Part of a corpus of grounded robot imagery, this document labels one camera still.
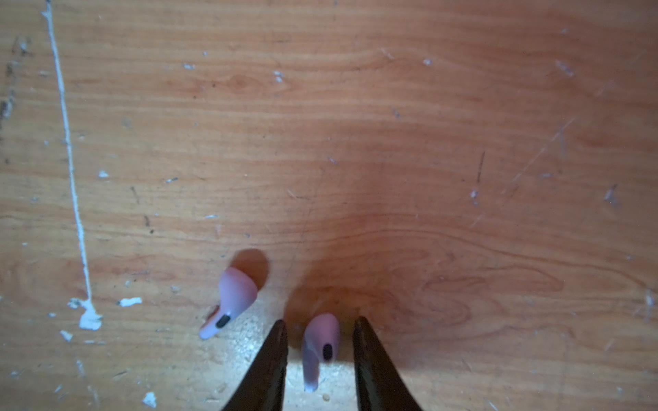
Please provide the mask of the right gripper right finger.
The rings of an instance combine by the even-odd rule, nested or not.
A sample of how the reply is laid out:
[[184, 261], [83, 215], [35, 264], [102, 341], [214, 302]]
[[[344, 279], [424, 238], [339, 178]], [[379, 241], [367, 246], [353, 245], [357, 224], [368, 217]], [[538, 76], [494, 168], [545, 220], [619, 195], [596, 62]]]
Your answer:
[[367, 318], [355, 321], [352, 334], [359, 410], [421, 410]]

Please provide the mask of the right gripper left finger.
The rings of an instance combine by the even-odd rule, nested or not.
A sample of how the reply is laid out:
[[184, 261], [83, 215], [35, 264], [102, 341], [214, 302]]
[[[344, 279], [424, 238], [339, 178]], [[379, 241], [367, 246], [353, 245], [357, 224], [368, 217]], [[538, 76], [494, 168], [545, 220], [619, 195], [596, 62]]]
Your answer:
[[284, 320], [277, 320], [223, 410], [281, 410], [288, 352], [286, 324]]

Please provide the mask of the purple earbud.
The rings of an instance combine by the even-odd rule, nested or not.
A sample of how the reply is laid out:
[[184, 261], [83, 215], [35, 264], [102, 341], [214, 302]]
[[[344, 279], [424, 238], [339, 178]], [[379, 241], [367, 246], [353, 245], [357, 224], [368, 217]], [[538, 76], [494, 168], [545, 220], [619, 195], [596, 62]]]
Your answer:
[[320, 364], [331, 363], [338, 356], [340, 325], [331, 313], [322, 313], [308, 323], [303, 333], [303, 384], [308, 393], [318, 389]]
[[235, 267], [227, 268], [219, 281], [220, 303], [202, 325], [199, 337], [207, 340], [215, 336], [231, 321], [243, 314], [256, 301], [258, 288], [255, 282]]

